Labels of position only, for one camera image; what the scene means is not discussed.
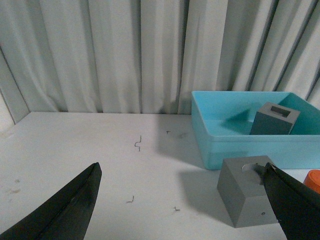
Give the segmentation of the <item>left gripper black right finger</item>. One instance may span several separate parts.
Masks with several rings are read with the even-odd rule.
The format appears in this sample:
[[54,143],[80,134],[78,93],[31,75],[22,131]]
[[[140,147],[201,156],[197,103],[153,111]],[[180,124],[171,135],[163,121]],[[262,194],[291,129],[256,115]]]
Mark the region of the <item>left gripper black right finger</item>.
[[268,162],[261,175],[274,215],[288,240],[320,238],[320,194]]

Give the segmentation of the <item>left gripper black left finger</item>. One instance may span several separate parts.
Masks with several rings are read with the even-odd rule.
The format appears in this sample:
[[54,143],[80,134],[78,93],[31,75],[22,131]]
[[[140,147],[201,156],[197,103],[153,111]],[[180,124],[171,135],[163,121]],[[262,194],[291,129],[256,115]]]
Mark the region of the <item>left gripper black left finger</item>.
[[32,213],[0,235],[2,240],[83,240],[98,198],[102,170],[91,164]]

